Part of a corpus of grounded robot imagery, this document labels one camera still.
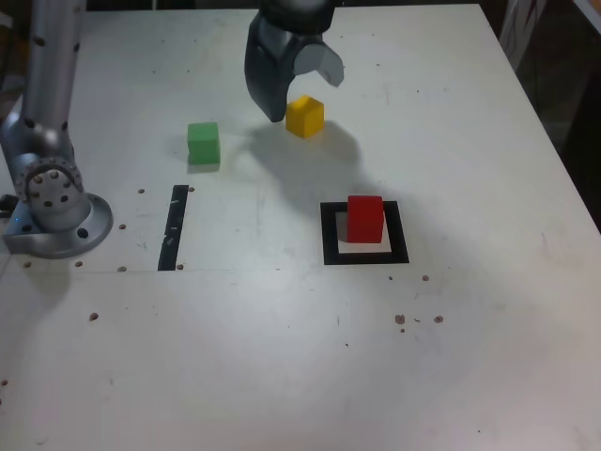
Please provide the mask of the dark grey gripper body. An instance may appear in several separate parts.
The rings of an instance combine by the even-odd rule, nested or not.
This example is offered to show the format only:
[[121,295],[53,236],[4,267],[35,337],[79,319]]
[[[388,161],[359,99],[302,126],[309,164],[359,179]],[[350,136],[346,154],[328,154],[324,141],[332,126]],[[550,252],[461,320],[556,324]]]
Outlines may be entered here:
[[281,39],[286,33],[323,40],[331,27],[334,2],[328,0],[271,0],[259,4],[257,35]]

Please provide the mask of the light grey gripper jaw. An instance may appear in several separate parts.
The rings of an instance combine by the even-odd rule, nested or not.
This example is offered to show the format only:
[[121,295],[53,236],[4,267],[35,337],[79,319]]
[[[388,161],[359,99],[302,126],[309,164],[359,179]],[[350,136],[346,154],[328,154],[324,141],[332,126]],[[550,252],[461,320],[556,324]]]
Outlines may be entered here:
[[304,46],[293,64],[296,76],[316,71],[329,85],[338,87],[344,81],[342,58],[327,44],[319,42]]

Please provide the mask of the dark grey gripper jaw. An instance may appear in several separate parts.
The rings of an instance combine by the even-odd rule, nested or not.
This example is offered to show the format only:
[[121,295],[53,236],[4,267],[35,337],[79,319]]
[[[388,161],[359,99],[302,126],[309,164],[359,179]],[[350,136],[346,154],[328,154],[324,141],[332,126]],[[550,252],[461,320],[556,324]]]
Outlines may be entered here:
[[285,117],[286,96],[294,79],[289,41],[291,34],[255,16],[247,38],[244,76],[254,103],[273,123]]

